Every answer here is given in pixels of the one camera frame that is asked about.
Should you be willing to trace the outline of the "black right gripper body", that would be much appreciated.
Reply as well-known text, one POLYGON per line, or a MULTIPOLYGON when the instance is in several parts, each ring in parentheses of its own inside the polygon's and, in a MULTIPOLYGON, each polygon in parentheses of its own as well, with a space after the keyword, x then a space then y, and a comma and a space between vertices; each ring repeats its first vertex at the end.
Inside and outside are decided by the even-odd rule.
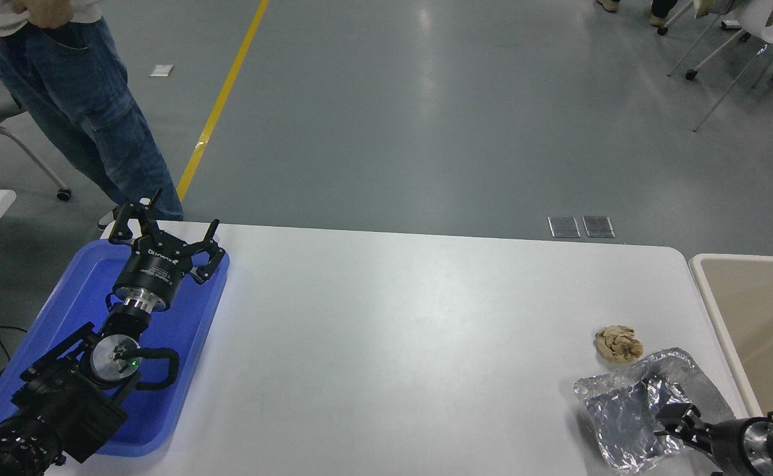
POLYGON ((749 463, 744 447, 746 431, 756 422, 758 418, 747 418, 710 425, 712 460, 721 470, 721 475, 758 475, 749 463))

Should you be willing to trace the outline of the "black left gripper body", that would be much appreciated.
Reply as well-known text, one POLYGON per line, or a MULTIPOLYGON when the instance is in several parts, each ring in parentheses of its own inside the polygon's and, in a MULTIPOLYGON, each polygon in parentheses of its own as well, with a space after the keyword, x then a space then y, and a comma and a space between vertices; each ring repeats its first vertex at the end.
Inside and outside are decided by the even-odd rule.
POLYGON ((169 233, 163 233, 159 240, 151 235, 136 239, 115 280, 114 294, 126 300, 130 290, 145 290, 157 298, 154 310, 168 310, 184 275, 192 269, 192 257, 183 253, 186 246, 186 241, 169 233))

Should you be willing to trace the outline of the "person's hand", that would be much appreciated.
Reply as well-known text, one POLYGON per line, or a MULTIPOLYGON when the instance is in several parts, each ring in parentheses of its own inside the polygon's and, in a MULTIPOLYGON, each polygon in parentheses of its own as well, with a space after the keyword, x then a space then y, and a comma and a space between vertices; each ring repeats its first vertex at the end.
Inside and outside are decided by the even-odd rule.
POLYGON ((86 11, 97 1, 17 1, 14 12, 28 14, 30 24, 42 29, 59 29, 75 21, 81 23, 87 17, 86 11))

